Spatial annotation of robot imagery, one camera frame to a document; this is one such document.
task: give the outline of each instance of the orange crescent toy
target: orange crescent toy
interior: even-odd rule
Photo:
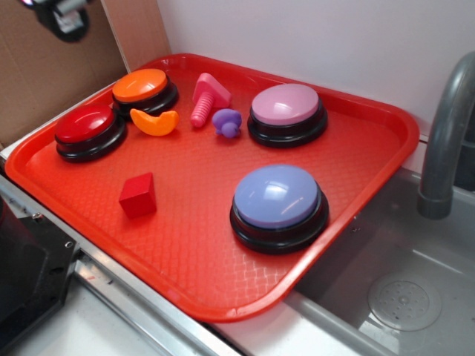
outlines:
[[[152,136],[168,135],[177,127],[180,121],[176,111],[165,111],[160,116],[152,116],[144,111],[131,109],[131,118],[141,131]]]

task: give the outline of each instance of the tray rim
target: tray rim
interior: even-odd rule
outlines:
[[[392,155],[391,159],[386,162],[384,167],[382,167],[381,170],[375,176],[373,176],[367,186],[358,193],[355,199],[338,215],[337,219],[335,219],[327,227],[327,229],[322,233],[322,235],[309,248],[307,248],[307,250],[302,254],[301,258],[298,260],[298,263],[296,263],[292,268],[290,268],[290,270],[284,275],[284,277],[277,284],[275,284],[275,286],[270,289],[264,296],[262,296],[262,298],[244,306],[238,306],[235,308],[214,308],[211,306],[203,305],[202,303],[196,303],[193,300],[190,300],[188,296],[180,295],[180,305],[178,307],[187,314],[190,314],[192,317],[197,318],[198,320],[220,323],[239,321],[251,317],[253,315],[260,314],[261,312],[272,308],[276,303],[280,302],[290,292],[292,287],[305,274],[305,272],[309,268],[311,268],[312,264],[325,252],[325,250],[330,246],[333,240],[338,238],[338,235],[350,224],[350,221],[354,218],[354,216],[357,215],[357,213],[374,197],[374,195],[376,195],[379,189],[386,183],[386,181],[389,180],[389,178],[392,177],[392,175],[399,169],[405,159],[410,156],[410,154],[415,150],[416,146],[419,143],[419,126],[416,124],[416,121],[409,113],[389,104],[377,102],[372,99],[367,99],[360,96],[355,96],[349,93],[343,93],[341,91],[329,88],[320,87],[317,85],[312,85],[310,83],[285,78],[282,76],[276,76],[259,70],[242,67],[240,65],[234,65],[228,62],[210,59],[208,57],[199,56],[196,54],[178,53],[170,56],[165,56],[147,63],[146,65],[142,66],[142,68],[153,67],[164,61],[180,61],[187,59],[206,61],[211,64],[215,63],[219,65],[231,65],[233,68],[235,68],[235,70],[244,69],[247,73],[251,73],[256,76],[263,76],[266,79],[271,79],[275,82],[295,82],[310,85],[317,90],[318,95],[322,98],[322,100],[324,100],[324,98],[335,97],[338,100],[345,100],[351,105],[357,105],[359,108],[377,108],[382,113],[386,112],[392,118],[397,117],[399,119],[398,122],[395,122],[393,120],[387,120],[384,123],[384,125],[392,132],[394,132],[395,135],[397,135],[397,137],[400,139],[399,150],[394,155]],[[87,98],[84,102],[80,104],[86,105],[89,102],[97,102],[98,100],[103,99],[106,102],[109,102],[110,100],[106,99],[106,97],[108,97],[110,92],[111,85],[108,85],[107,87],[98,91],[95,95],[90,98]],[[47,208],[50,208],[51,206],[54,207],[56,204],[54,202],[55,200],[50,199],[46,191],[44,191],[34,182],[31,182],[24,174],[22,174],[22,167],[24,167],[29,162],[29,160],[34,156],[36,152],[43,149],[46,145],[52,143],[52,140],[54,140],[53,130],[55,124],[56,121],[52,121],[35,134],[26,138],[25,141],[20,143],[13,150],[12,154],[8,157],[5,163],[5,171],[9,178],[11,178],[18,185],[20,185],[30,195],[34,196],[38,201],[40,201],[41,204],[44,204]],[[57,209],[52,208],[51,210],[54,212],[54,214],[61,217],[65,222],[71,219],[73,219],[73,221],[75,221],[75,219],[80,219],[80,216],[75,215],[75,213],[73,213],[72,211],[63,211],[59,214],[56,212]],[[90,227],[86,232],[88,234],[98,234],[100,233],[100,229],[97,227]],[[97,245],[96,242],[92,240],[90,241],[94,245]],[[125,249],[117,243],[114,243],[114,245],[114,250],[119,253],[115,254],[113,258],[115,260],[118,260],[120,264],[123,264],[119,260],[122,260],[126,256],[121,256],[120,252],[124,252]],[[136,268],[138,268],[139,270],[141,270],[144,268],[143,263],[138,263],[131,259],[127,259],[127,261],[129,263],[129,266],[127,267],[128,269],[133,268],[134,270],[136,270]],[[168,285],[173,284],[169,280],[166,280],[165,283]],[[194,308],[193,306],[199,306],[200,311],[197,311],[196,308]]]

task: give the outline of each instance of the purple nut toy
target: purple nut toy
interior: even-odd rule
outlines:
[[[239,135],[239,127],[243,120],[239,111],[221,109],[213,115],[212,121],[213,125],[216,127],[216,134],[231,139]]]

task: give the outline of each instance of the orange button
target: orange button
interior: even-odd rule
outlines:
[[[163,70],[140,69],[119,79],[112,87],[112,93],[121,102],[137,102],[159,93],[166,84]]]

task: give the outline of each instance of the black object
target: black object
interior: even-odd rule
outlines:
[[[112,109],[117,116],[131,120],[131,109],[137,109],[146,112],[149,115],[159,115],[164,111],[170,110],[178,100],[177,86],[167,76],[166,86],[153,96],[138,100],[136,102],[121,102],[114,95],[112,99]]]
[[[453,184],[466,191],[475,191],[475,143],[462,143]]]
[[[321,200],[315,210],[302,222],[287,228],[259,228],[244,221],[232,202],[231,227],[237,238],[247,247],[264,254],[287,254],[306,248],[327,227],[330,208],[321,192]]]
[[[89,17],[83,8],[87,0],[20,0],[35,11],[38,21],[64,42],[77,42],[89,30]]]
[[[0,355],[64,305],[76,251],[50,220],[17,219],[0,198]]]
[[[102,133],[85,141],[66,143],[56,140],[56,151],[68,162],[87,162],[98,159],[116,149],[127,136],[127,125],[115,115],[113,122]]]
[[[274,148],[291,148],[304,145],[318,138],[328,125],[328,113],[321,100],[317,111],[308,119],[292,125],[265,124],[251,113],[247,120],[247,128],[256,142]]]

